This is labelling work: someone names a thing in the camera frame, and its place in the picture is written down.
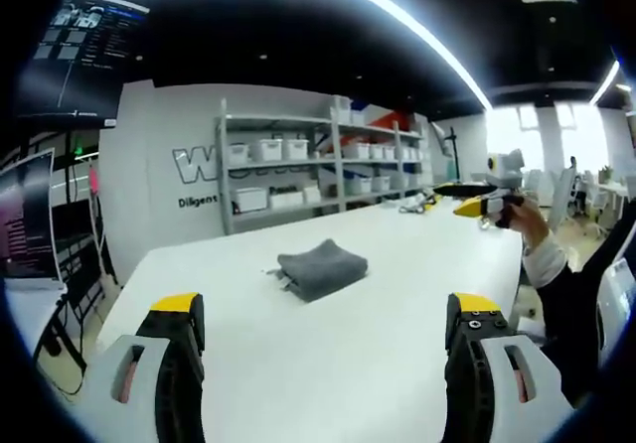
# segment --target human hand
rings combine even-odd
[[[535,202],[525,199],[520,207],[511,205],[511,208],[513,215],[510,228],[520,232],[530,249],[535,249],[550,234],[550,229],[539,210],[539,206]]]

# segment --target led light strip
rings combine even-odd
[[[400,6],[391,0],[368,0],[378,6],[380,9],[392,15],[395,19],[411,29],[417,36],[423,39],[429,46],[433,48],[452,69],[461,77],[461,79],[472,90],[477,99],[481,102],[486,110],[492,110],[493,106],[486,97],[486,94],[479,88],[475,79],[468,73],[465,67],[461,65],[457,58],[448,51],[448,49],[424,26],[417,22],[411,15],[404,11]]]
[[[596,105],[596,103],[598,103],[598,100],[600,100],[600,97],[603,96],[603,94],[609,89],[611,84],[614,82],[614,79],[616,78],[616,75],[618,74],[619,69],[620,69],[620,64],[618,63],[618,61],[615,61],[614,64],[612,65],[612,69],[609,70],[609,74],[607,75],[603,83],[600,85],[600,88],[598,89],[594,97],[589,101],[590,105]]]

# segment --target floor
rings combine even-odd
[[[585,233],[585,225],[586,221],[567,221],[556,233],[556,239],[566,250],[569,265],[574,271],[583,266],[602,242],[593,231]],[[86,322],[83,336],[83,355],[88,362],[97,334],[101,329],[102,319],[105,319],[112,304],[112,298],[101,301],[97,306],[97,313],[93,314]],[[541,301],[531,286],[520,286],[514,314],[518,317],[523,316],[531,324],[541,326],[543,322]],[[77,348],[80,347],[79,340],[75,340],[74,343]],[[70,402],[77,398],[77,390],[81,384],[81,373],[64,348],[62,353],[56,357],[50,356],[46,350],[42,349],[38,364],[42,373],[61,391],[63,397]]]

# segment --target folded cloth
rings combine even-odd
[[[287,289],[305,302],[315,301],[362,279],[367,259],[344,250],[333,239],[301,254],[280,254],[278,264],[291,282]]]

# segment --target computer screen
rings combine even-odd
[[[10,287],[62,287],[49,200],[52,173],[52,150],[0,173],[0,275]]]
[[[149,10],[123,0],[64,0],[23,71],[19,120],[49,128],[112,127]]]

